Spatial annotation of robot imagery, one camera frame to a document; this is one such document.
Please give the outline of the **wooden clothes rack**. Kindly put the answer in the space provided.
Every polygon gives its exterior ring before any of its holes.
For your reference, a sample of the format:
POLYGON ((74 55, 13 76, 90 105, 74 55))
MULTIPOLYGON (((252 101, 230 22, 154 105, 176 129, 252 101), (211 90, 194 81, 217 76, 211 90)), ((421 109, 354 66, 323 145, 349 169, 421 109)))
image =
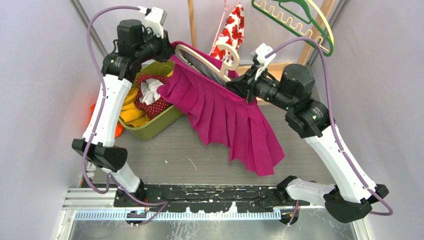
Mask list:
MULTIPOLYGON (((294 35, 297 40, 305 41, 307 44, 315 48, 320 57, 329 57, 334 51, 334 36, 326 16, 321 9, 312 0, 295 0, 294 3, 299 5, 308 20, 299 17, 296 13, 282 5, 284 1, 279 0, 278 5, 284 11, 275 14, 275 6, 267 6, 268 2, 263 0, 260 3, 252 0, 251 5, 268 18, 286 28, 294 35)), ((266 44, 261 44, 252 52, 252 59, 257 61, 253 65, 256 70, 253 71, 253 77, 248 79, 250 85, 254 85, 259 81, 260 77, 264 77, 271 61, 275 58, 277 51, 288 46, 286 42, 276 49, 272 49, 266 44)), ((201 56, 189 47, 178 45, 175 54, 187 65, 192 67, 199 73, 211 78, 218 79, 218 83, 229 83, 232 79, 226 73, 228 71, 237 70, 240 65, 240 56, 236 49, 225 42, 219 42, 215 45, 220 51, 228 52, 229 57, 224 58, 221 68, 215 67, 210 60, 201 56)))

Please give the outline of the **dark red polka-dot skirt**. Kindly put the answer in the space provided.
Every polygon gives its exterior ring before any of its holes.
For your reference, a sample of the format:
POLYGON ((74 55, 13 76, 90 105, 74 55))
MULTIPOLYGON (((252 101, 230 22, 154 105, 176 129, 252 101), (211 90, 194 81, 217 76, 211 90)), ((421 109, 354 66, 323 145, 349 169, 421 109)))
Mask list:
POLYGON ((158 92, 158 88, 164 86, 170 77, 141 74, 137 80, 138 91, 134 99, 134 105, 143 111, 149 120, 154 119, 172 104, 166 101, 158 92))

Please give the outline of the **aluminium rail frame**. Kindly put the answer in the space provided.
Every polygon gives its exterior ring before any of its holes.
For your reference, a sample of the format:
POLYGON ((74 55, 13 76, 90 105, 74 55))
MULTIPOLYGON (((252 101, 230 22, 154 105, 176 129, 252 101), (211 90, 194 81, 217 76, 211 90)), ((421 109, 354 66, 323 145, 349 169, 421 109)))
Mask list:
POLYGON ((239 161, 217 157, 129 159, 151 207, 114 185, 101 195, 83 185, 67 191, 58 240, 369 240, 365 220, 341 223, 315 203, 296 203, 276 186, 294 175, 328 184, 316 157, 289 158, 258 177, 239 161))

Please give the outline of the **wooden hanger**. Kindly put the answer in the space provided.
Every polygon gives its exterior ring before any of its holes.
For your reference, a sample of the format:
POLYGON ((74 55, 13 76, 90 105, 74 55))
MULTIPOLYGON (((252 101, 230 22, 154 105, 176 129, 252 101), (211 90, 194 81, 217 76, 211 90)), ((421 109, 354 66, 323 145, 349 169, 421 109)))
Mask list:
POLYGON ((219 50, 228 51, 230 56, 233 57, 233 61, 227 62, 224 60, 221 67, 217 68, 212 62, 183 44, 178 44, 175 47, 175 55, 192 69, 224 87, 227 82, 232 80, 226 75, 226 72, 235 71, 239 67, 240 56, 238 52, 227 43, 218 44, 217 47, 219 50))

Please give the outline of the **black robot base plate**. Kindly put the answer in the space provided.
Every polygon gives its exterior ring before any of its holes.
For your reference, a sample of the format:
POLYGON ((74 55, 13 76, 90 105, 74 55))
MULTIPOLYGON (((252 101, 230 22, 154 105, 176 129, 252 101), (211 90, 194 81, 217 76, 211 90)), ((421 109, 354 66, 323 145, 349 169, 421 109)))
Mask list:
POLYGON ((232 204, 236 213, 266 213, 273 208, 295 205, 294 200, 268 185, 171 185, 146 184, 145 201, 168 202, 164 212, 226 213, 232 204))

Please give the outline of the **white red poppy garment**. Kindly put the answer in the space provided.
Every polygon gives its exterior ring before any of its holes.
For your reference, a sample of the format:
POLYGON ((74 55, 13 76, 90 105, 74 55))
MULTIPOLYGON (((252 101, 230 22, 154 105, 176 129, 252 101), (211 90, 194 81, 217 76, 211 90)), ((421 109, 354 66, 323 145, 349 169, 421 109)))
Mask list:
POLYGON ((209 56, 227 62, 233 62, 233 57, 226 50, 219 50, 217 45, 228 44, 237 52, 245 39, 245 13, 244 7, 240 3, 232 10, 229 10, 224 17, 221 33, 215 43, 215 48, 209 56))

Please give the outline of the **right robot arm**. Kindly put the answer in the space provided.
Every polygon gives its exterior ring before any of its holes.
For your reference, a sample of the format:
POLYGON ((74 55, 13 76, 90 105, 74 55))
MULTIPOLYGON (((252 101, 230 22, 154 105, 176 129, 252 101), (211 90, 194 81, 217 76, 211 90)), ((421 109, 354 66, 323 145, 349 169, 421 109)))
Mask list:
POLYGON ((315 150, 335 181, 319 184, 290 175, 276 187, 281 204, 308 202, 322 206, 341 223, 363 219, 389 190, 372 181, 359 167, 339 136, 328 108, 312 98, 314 85, 308 68, 296 63, 284 67, 280 80, 254 64, 245 74, 226 83, 247 102, 260 98, 285 110, 289 127, 315 150))

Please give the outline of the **yellow pleated skirt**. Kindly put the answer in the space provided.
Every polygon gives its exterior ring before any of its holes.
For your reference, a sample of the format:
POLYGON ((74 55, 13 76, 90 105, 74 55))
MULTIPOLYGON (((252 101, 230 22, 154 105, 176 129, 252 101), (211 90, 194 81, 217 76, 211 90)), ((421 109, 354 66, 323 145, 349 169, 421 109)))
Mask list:
MULTIPOLYGON (((167 77, 171 77, 172 73, 165 75, 167 77)), ((137 86, 137 80, 135 81, 136 86, 132 87, 127 96, 125 97, 123 106, 121 108, 120 112, 120 119, 124 122, 125 125, 131 126, 133 128, 139 128, 147 124, 149 121, 149 118, 145 114, 144 111, 139 110, 135 107, 134 99, 138 92, 138 86, 137 86)))

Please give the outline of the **magenta dress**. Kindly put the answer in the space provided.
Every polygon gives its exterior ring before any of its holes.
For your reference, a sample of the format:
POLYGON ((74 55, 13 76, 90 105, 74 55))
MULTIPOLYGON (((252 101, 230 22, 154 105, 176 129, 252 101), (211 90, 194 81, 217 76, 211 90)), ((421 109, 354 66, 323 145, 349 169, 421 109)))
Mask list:
POLYGON ((188 116, 201 141, 229 148, 258 176, 274 174, 284 151, 256 100, 251 103, 194 70, 176 55, 172 76, 157 89, 161 97, 188 116))

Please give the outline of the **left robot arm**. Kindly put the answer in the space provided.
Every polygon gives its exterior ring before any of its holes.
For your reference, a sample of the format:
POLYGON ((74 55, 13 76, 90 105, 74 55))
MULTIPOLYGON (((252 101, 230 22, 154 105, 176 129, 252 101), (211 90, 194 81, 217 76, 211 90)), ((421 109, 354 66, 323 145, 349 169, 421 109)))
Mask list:
POLYGON ((127 163, 128 151, 115 146, 115 132, 124 100, 142 64, 167 62, 174 54, 162 20, 122 20, 117 26, 114 49, 102 61, 100 90, 95 109, 82 138, 72 148, 82 156, 82 166, 94 164, 116 182, 126 200, 141 206, 146 200, 143 181, 127 163))

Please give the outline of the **green plastic bin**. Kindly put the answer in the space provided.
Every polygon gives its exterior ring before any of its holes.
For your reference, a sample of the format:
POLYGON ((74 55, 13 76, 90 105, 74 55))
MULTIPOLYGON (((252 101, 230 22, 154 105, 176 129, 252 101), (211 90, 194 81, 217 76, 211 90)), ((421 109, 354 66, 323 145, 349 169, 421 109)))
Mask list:
MULTIPOLYGON (((174 62, 172 61, 168 61, 168 62, 155 61, 147 65, 139 73, 137 73, 132 87, 136 86, 136 80, 141 74, 166 76, 169 73, 173 73, 174 65, 175 65, 174 62)), ((150 140, 154 136, 156 136, 158 133, 160 133, 162 130, 167 128, 174 121, 176 121, 178 118, 180 118, 182 115, 183 113, 181 111, 179 111, 174 105, 171 105, 169 108, 167 108, 158 116, 150 120, 144 126, 131 127, 131 126, 125 125, 124 122, 119 117, 118 127, 120 131, 123 131, 123 129, 128 130, 136 138, 140 140, 150 140)))

